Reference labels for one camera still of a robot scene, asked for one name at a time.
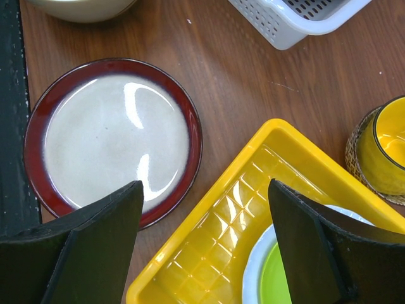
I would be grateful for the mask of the dark bottom plate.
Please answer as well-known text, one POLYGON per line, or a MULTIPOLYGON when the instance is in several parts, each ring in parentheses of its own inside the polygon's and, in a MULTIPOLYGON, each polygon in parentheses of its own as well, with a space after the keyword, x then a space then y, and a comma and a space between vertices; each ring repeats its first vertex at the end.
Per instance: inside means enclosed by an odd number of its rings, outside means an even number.
POLYGON ((141 181, 145 229, 186 197, 202 153, 198 112, 176 79, 143 61, 105 58, 70 70, 43 93, 28 123, 24 160, 55 217, 141 181))

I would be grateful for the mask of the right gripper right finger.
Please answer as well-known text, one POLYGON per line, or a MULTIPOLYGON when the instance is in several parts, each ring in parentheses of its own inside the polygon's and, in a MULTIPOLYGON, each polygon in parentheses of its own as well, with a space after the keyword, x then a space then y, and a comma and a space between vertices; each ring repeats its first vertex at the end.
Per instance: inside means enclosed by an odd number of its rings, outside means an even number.
POLYGON ((404 303, 404 235, 350 218, 279 180, 270 213, 292 303, 404 303))

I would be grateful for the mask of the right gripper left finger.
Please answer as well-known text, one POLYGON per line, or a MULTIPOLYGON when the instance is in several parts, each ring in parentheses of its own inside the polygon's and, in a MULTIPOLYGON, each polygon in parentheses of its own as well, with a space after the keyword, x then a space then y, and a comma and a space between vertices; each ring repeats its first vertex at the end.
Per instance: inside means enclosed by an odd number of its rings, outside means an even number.
POLYGON ((144 202, 132 181, 45 224, 1 237, 1 303, 120 303, 144 202))

